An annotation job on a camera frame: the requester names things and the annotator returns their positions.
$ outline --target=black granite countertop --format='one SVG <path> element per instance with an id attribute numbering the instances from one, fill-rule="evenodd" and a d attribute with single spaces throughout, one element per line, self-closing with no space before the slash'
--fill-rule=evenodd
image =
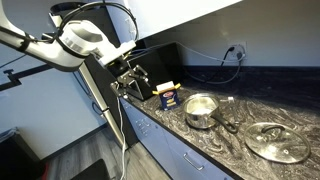
<path id="1" fill-rule="evenodd" d="M 182 106 L 163 111 L 159 97 L 132 104 L 152 117 L 176 137 L 231 176 L 243 179 L 320 178 L 320 76 L 247 73 L 226 85 L 208 85 L 192 79 L 182 82 L 178 97 L 183 102 L 196 93 L 208 92 L 220 100 L 232 96 L 236 104 L 239 132 L 228 133 L 222 126 L 197 130 L 187 125 Z M 220 104 L 222 115 L 234 122 L 227 102 Z M 275 122 L 302 134 L 311 144 L 311 155 L 296 164 L 275 163 L 254 154 L 244 142 L 246 128 L 257 122 Z"/>

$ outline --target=kitchen cabinet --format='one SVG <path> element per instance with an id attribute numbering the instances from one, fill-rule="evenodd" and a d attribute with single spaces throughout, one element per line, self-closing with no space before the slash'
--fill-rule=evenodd
<path id="1" fill-rule="evenodd" d="M 125 100 L 121 99 L 121 103 L 138 139 L 166 172 L 173 179 L 178 179 L 177 168 L 164 136 L 164 129 Z"/>
<path id="2" fill-rule="evenodd" d="M 130 103 L 121 103 L 138 139 L 173 179 L 232 179 Z"/>

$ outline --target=stainless steel pot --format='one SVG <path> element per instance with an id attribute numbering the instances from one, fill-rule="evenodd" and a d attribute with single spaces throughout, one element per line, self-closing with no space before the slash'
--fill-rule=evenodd
<path id="1" fill-rule="evenodd" d="M 188 97 L 183 103 L 183 110 L 186 121 L 195 128 L 207 129 L 219 122 L 228 132 L 238 132 L 235 125 L 221 116 L 219 100 L 212 94 L 199 93 Z"/>

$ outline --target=pot lid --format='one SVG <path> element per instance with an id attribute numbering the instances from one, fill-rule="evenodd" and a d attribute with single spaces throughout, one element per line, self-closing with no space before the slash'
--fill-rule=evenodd
<path id="1" fill-rule="evenodd" d="M 247 128 L 244 137 L 252 151 L 275 162 L 300 162 L 311 152 L 304 137 L 281 124 L 256 123 Z"/>

